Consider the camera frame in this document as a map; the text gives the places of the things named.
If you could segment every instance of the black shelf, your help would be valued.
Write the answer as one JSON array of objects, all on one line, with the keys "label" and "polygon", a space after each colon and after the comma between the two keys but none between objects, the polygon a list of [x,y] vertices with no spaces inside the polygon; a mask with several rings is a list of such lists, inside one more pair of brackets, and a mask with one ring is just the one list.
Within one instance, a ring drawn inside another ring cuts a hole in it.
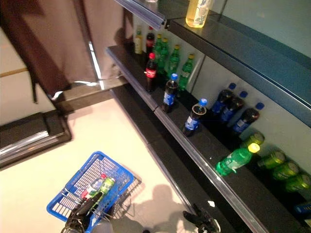
[{"label": "black shelf", "polygon": [[213,12],[203,28],[181,18],[168,30],[311,127],[311,58]]},{"label": "black shelf", "polygon": [[189,4],[187,0],[158,0],[157,3],[145,0],[115,1],[155,29],[159,29],[165,21],[185,17]]},{"label": "black shelf", "polygon": [[[190,104],[186,102],[184,105],[176,100],[175,109],[171,113],[163,112],[158,107],[163,101],[163,82],[160,82],[152,94],[144,90],[144,55],[137,57],[133,54],[132,46],[113,46],[109,47],[107,52],[117,64],[121,63],[122,72],[129,83],[135,83],[133,88],[139,95],[145,96],[145,99],[147,96],[148,100],[151,98],[156,105],[156,108],[151,110],[200,168],[205,179],[213,183],[247,226],[253,232],[304,232],[299,222],[246,167],[239,168],[238,175],[232,174],[225,178],[218,176],[214,166],[227,156],[230,150],[203,125],[192,137],[184,137],[180,129],[189,115]],[[183,99],[191,102],[191,98],[182,96],[180,100]]]}]

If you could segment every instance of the white floor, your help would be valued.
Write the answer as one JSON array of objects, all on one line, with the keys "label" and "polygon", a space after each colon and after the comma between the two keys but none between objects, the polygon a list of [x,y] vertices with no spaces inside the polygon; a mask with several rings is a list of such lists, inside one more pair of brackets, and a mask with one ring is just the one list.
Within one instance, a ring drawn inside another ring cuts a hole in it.
[{"label": "white floor", "polygon": [[181,200],[114,99],[69,116],[73,140],[0,172],[0,232],[60,233],[65,223],[47,204],[96,150],[142,179],[131,207],[112,221],[114,232],[187,232]]}]

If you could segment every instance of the blue shopping basket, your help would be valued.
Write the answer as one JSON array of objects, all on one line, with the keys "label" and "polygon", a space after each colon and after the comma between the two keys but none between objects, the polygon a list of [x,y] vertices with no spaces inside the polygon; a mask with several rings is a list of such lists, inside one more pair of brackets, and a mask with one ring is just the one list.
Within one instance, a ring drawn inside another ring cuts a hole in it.
[{"label": "blue shopping basket", "polygon": [[113,177],[116,182],[101,200],[97,209],[93,211],[93,215],[90,218],[90,225],[86,229],[86,233],[89,233],[101,218],[105,217],[105,213],[134,179],[128,170],[104,153],[96,151],[89,157],[80,170],[76,172],[59,194],[48,204],[47,211],[51,215],[66,222],[71,210],[80,204],[82,192],[92,181],[99,178],[103,173],[108,177]]}]

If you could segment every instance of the green bottle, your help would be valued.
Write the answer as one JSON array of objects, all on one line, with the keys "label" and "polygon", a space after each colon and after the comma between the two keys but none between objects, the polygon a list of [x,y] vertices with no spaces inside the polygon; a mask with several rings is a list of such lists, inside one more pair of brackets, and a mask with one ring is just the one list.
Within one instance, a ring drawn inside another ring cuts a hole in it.
[{"label": "green bottle", "polygon": [[169,55],[169,49],[168,49],[168,45],[167,45],[167,39],[163,38],[162,49],[160,52],[160,58],[159,58],[159,61],[157,63],[157,72],[159,74],[164,74],[164,66],[166,64],[166,59],[167,59],[168,55]]},{"label": "green bottle", "polygon": [[221,176],[226,176],[232,171],[237,173],[236,169],[247,164],[251,160],[253,153],[259,150],[260,146],[256,143],[252,143],[248,148],[236,149],[225,159],[217,163],[216,170]]},{"label": "green bottle", "polygon": [[162,49],[162,41],[161,41],[161,34],[158,34],[156,36],[156,42],[155,42],[155,46],[153,49],[153,53],[155,54],[155,62],[158,63],[159,62],[159,58],[160,58],[160,53],[161,53],[161,49]]},{"label": "green bottle", "polygon": [[170,57],[169,67],[167,71],[168,80],[171,78],[171,75],[173,73],[176,73],[178,64],[179,64],[179,45],[175,45],[174,51]]},{"label": "green bottle", "polygon": [[186,90],[188,80],[189,80],[190,74],[192,72],[193,59],[194,59],[194,55],[192,53],[189,54],[188,60],[183,65],[183,69],[181,71],[181,75],[179,77],[179,83],[178,83],[178,88],[180,91]]}]

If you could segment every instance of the blue bottle cap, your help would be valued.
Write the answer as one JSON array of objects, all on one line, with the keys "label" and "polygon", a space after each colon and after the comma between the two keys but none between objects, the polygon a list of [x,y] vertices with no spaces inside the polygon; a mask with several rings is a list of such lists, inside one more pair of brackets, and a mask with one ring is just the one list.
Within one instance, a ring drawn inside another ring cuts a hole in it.
[{"label": "blue bottle cap", "polygon": [[245,98],[247,95],[248,95],[248,93],[246,91],[241,91],[241,93],[240,93],[241,98]]},{"label": "blue bottle cap", "polygon": [[235,83],[230,83],[229,85],[229,89],[230,90],[234,90],[234,88],[236,87],[237,85]]},{"label": "blue bottle cap", "polygon": [[171,75],[171,79],[172,79],[173,81],[176,81],[176,80],[178,79],[178,75],[175,74],[175,73],[173,73],[173,74]]},{"label": "blue bottle cap", "polygon": [[257,103],[256,104],[256,106],[255,106],[258,110],[261,110],[261,109],[263,109],[264,108],[264,104],[263,103],[261,103],[261,102],[259,102],[259,103]]},{"label": "blue bottle cap", "polygon": [[206,106],[207,105],[207,99],[200,99],[199,105]]}]

